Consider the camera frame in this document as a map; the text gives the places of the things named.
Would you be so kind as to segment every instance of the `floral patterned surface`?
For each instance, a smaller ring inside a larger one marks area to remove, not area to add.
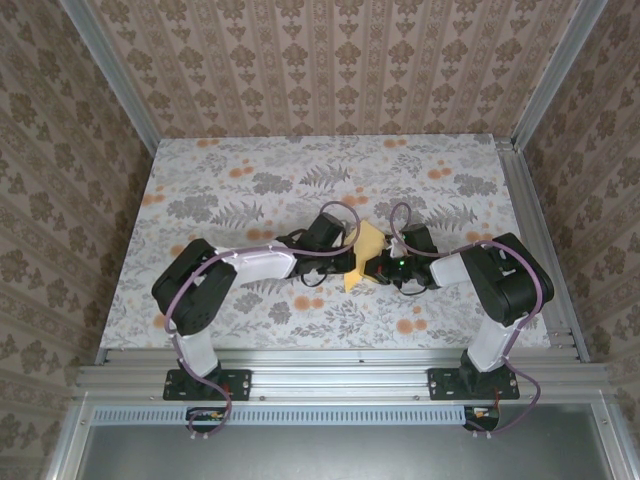
[[[151,286],[190,240],[267,243],[309,226],[329,200],[385,232],[391,207],[408,202],[441,250],[518,234],[490,135],[164,140],[102,346],[168,345]],[[353,227],[349,212],[332,213]],[[404,297],[364,280],[345,293],[339,276],[317,288],[266,280],[233,288],[211,335],[218,348],[462,347],[483,315],[470,284]],[[521,343],[545,346],[545,334],[535,321]]]

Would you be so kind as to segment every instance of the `white vented strip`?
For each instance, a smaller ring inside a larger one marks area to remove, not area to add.
[[[92,426],[185,425],[189,407],[97,407]],[[210,422],[196,421],[195,425]],[[234,406],[229,425],[462,425],[463,406]]]

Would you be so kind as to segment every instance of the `yellow cloth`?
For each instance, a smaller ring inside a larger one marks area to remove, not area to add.
[[[346,238],[345,243],[352,242],[355,235],[356,232],[354,230]],[[353,247],[356,254],[356,268],[344,276],[344,289],[346,292],[349,292],[364,276],[364,264],[367,260],[380,255],[384,246],[384,233],[366,220],[360,222],[360,236]]]

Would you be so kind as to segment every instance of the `patterned wallpaper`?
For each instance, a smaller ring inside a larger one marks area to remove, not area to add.
[[[58,3],[0,2],[0,478],[55,447],[149,166]]]
[[[590,351],[640,445],[640,2],[609,1],[525,154]]]
[[[163,137],[510,135],[579,0],[90,0]]]

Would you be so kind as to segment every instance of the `floral tablecloth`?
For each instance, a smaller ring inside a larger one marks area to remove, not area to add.
[[[151,286],[190,240],[267,243],[309,226],[329,200],[385,232],[392,206],[408,202],[441,250],[518,234],[490,135],[163,140],[102,347],[169,346]],[[348,211],[331,213],[353,227]],[[317,288],[298,279],[233,288],[210,331],[216,348],[464,347],[484,315],[470,284],[405,297],[366,280],[345,293],[334,276]],[[548,345],[541,319],[520,338]]]

